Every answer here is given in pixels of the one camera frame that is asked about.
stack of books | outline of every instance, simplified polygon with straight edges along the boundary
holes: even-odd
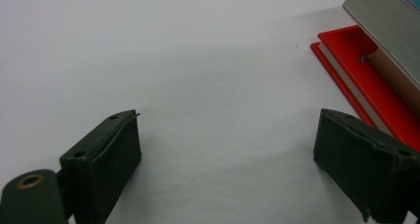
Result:
[[[420,0],[346,0],[358,25],[311,45],[359,116],[420,151]]]

white surface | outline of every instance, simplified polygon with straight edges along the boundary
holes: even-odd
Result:
[[[107,223],[364,223],[312,160],[320,109],[355,115],[309,49],[343,2],[0,0],[0,185],[135,108]]]

book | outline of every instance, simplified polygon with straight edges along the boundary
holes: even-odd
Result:
[[[367,56],[371,64],[420,118],[420,89],[381,49]]]
[[[318,37],[312,51],[361,119],[420,151],[420,119],[366,59],[376,43],[357,25]]]
[[[420,89],[420,0],[346,0],[343,7]]]

brass grommet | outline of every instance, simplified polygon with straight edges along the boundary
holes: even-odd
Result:
[[[20,189],[30,188],[30,187],[38,185],[43,180],[44,180],[44,176],[42,174],[39,174],[39,173],[31,174],[19,180],[18,188]]]

red folder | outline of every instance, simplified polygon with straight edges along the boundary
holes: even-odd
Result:
[[[362,56],[368,56],[376,51],[377,45],[374,41],[359,26],[321,33],[318,37],[390,133],[402,143],[420,151],[420,119],[368,60],[361,62]],[[311,45],[315,56],[324,65],[361,119],[374,125],[368,112],[321,52],[319,45],[320,43]]]

